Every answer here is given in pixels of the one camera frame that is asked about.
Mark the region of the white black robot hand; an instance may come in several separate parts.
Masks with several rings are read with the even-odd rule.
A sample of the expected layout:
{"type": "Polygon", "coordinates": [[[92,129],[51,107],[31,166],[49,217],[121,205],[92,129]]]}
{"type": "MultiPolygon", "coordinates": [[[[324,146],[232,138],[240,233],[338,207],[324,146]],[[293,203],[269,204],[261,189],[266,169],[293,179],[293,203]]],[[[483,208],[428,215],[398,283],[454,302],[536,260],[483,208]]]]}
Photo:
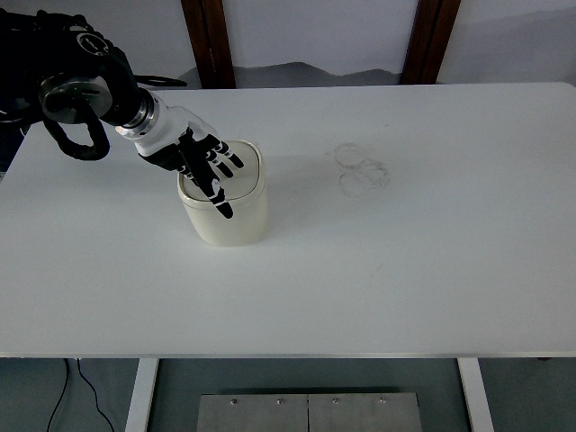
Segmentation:
{"type": "Polygon", "coordinates": [[[221,156],[236,168],[242,168],[244,163],[225,141],[217,138],[216,130],[207,122],[183,107],[168,107],[162,109],[157,124],[135,139],[134,144],[145,161],[167,171],[177,171],[197,185],[226,219],[232,218],[232,207],[211,164],[226,177],[233,177],[221,156]]]}

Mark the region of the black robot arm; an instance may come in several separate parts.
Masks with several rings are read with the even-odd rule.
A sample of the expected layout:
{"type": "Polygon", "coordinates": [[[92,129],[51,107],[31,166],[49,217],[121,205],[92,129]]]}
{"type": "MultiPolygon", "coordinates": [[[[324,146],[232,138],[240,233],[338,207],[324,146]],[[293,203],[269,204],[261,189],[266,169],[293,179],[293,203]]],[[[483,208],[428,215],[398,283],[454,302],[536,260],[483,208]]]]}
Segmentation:
{"type": "Polygon", "coordinates": [[[244,166],[215,129],[184,107],[168,107],[136,76],[123,51],[82,15],[1,12],[1,96],[12,108],[1,127],[41,122],[60,150],[77,160],[106,157],[104,125],[134,143],[139,156],[191,180],[225,218],[221,187],[244,166]]]}

